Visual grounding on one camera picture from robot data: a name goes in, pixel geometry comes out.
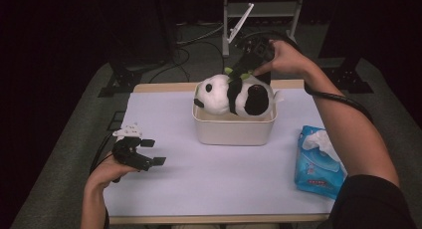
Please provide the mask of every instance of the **forearm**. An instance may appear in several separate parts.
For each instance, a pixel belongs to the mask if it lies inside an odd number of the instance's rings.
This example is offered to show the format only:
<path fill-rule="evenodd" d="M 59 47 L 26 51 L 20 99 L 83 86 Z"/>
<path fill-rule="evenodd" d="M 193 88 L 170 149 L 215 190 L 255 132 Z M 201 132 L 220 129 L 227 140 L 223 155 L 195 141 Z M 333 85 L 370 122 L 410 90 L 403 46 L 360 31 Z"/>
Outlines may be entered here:
<path fill-rule="evenodd" d="M 86 186 L 82 210 L 81 229 L 104 228 L 106 204 L 100 187 Z"/>
<path fill-rule="evenodd" d="M 308 63 L 302 75 L 314 91 L 342 96 L 314 63 Z M 384 141 L 368 118 L 348 105 L 319 97 L 314 97 L 314 100 L 331 143 L 348 174 L 375 175 L 398 185 Z"/>

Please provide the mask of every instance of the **human arm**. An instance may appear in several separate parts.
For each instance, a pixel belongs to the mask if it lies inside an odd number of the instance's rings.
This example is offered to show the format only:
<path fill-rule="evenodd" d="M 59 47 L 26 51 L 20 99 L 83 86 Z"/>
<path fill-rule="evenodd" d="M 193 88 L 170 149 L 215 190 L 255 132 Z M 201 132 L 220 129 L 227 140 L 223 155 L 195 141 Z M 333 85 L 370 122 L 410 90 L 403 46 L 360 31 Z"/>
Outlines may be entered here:
<path fill-rule="evenodd" d="M 325 73 L 310 59 L 283 41 L 272 41 L 274 59 L 255 70 L 300 76 L 316 92 L 343 96 Z M 349 176 L 366 174 L 399 185 L 395 167 L 386 145 L 375 126 L 360 111 L 336 102 L 314 97 L 319 115 L 331 143 Z"/>
<path fill-rule="evenodd" d="M 106 204 L 104 190 L 109 184 L 137 169 L 118 163 L 112 155 L 99 164 L 88 178 L 84 190 L 81 228 L 104 228 Z"/>

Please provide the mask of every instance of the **white table surface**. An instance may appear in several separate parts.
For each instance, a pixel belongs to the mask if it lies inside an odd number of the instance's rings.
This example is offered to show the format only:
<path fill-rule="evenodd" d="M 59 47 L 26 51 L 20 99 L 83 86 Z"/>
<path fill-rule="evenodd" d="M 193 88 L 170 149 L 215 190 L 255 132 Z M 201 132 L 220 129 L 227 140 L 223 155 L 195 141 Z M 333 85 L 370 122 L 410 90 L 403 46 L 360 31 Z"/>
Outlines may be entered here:
<path fill-rule="evenodd" d="M 285 100 L 278 103 L 269 141 L 262 146 L 200 143 L 193 92 L 131 94 L 122 126 L 137 122 L 142 138 L 155 139 L 153 148 L 141 147 L 138 153 L 167 159 L 105 190 L 111 223 L 113 217 L 160 222 L 163 217 L 329 213 L 332 199 L 298 191 L 294 183 L 302 126 L 323 127 L 317 108 L 303 89 L 281 91 Z"/>

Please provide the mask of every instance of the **gray floor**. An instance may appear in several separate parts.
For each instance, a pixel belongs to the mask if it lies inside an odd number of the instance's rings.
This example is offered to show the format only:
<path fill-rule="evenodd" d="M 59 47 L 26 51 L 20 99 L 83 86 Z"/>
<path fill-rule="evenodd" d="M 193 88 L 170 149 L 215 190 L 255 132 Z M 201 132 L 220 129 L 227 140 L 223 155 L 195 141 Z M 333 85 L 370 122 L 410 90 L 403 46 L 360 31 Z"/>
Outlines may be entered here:
<path fill-rule="evenodd" d="M 296 39 L 304 54 L 323 67 L 334 67 L 341 59 L 317 58 L 327 25 L 300 25 Z M 182 27 L 179 37 L 184 40 L 200 36 L 210 28 Z M 221 49 L 221 39 L 208 39 Z M 215 47 L 195 44 L 185 48 L 189 60 L 182 65 L 191 82 L 202 81 L 221 72 L 222 59 Z M 186 59 L 186 53 L 178 51 L 175 62 Z M 231 49 L 225 65 L 231 66 L 240 52 Z M 373 94 L 349 95 L 365 105 L 374 117 L 374 123 L 384 137 L 401 178 L 401 188 L 408 200 L 411 213 L 422 228 L 422 130 L 412 120 L 406 109 L 392 94 L 381 73 L 365 60 L 357 66 L 360 76 L 374 90 Z M 142 78 L 143 83 L 159 72 L 151 71 Z M 89 175 L 91 162 L 97 148 L 108 134 L 107 125 L 114 112 L 124 111 L 128 94 L 116 94 L 112 98 L 98 98 L 111 76 L 108 64 L 101 67 L 82 95 L 68 124 L 63 130 L 54 151 L 38 178 L 30 196 L 18 214 L 12 228 L 78 228 L 81 218 L 83 188 Z M 182 69 L 175 68 L 154 79 L 154 83 L 186 82 Z M 295 224 L 297 228 L 315 228 L 317 223 Z M 112 228 L 142 228 L 142 226 L 112 226 Z"/>

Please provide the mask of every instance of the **stuffed panda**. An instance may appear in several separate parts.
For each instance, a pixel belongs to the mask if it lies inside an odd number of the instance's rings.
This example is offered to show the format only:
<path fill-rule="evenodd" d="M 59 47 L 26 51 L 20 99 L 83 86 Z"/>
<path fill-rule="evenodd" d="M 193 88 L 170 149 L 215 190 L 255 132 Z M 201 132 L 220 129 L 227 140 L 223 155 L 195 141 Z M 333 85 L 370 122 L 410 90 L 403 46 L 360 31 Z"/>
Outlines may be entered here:
<path fill-rule="evenodd" d="M 229 76 L 232 71 L 226 68 Z M 236 78 L 220 74 L 206 79 L 196 88 L 194 104 L 211 115 L 265 117 L 277 100 L 270 83 L 251 73 Z"/>

